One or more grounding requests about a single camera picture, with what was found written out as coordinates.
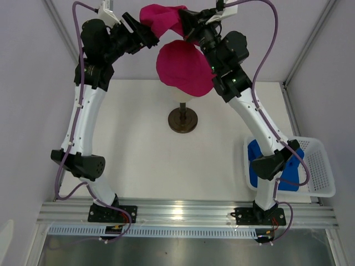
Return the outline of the pink cap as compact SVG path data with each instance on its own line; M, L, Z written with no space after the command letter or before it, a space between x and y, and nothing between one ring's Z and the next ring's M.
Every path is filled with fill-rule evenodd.
M182 29L181 18L179 16L180 10L187 10L187 7L168 7L159 4L150 4L140 10L140 23L148 26L158 39L169 30L172 30L183 37L184 32Z
M206 58L194 44L183 40L172 41L160 49L156 72L162 83L193 97L202 97L214 87L214 75Z

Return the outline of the cream mannequin head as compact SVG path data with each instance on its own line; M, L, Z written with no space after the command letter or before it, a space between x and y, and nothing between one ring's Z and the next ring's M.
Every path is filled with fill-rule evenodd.
M179 104L179 107L172 110L168 116L169 127L179 133L187 134L192 132L198 123L198 116L193 109L188 108L186 103L194 99L191 96L176 87L170 87L173 100Z

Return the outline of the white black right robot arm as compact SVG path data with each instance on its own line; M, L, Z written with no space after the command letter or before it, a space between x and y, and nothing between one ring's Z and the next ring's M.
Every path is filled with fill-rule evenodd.
M254 85L241 67L249 56L246 37L234 30L222 38L216 30L221 23L209 21L215 13L214 9L178 11L184 39L199 44L214 74L216 92L241 116L260 147L261 155L250 163L258 177L252 215L257 223L265 224L278 208L274 196L276 179L300 145L296 140L277 139L276 128L268 113L262 111Z

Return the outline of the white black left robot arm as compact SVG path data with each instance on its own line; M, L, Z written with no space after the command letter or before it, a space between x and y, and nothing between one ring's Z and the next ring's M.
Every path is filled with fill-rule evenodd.
M81 186L88 189L93 205L100 207L100 215L108 222L119 218L116 193L104 178L105 158L93 154L93 135L100 106L114 74L113 63L124 54L135 54L152 48L159 42L147 25L128 12L123 20L112 22L102 18L76 26L79 59L74 77L74 105L66 137L60 149L51 151L51 159L58 164L55 177L55 197L64 201ZM68 196L60 196L60 176L70 172L81 183Z

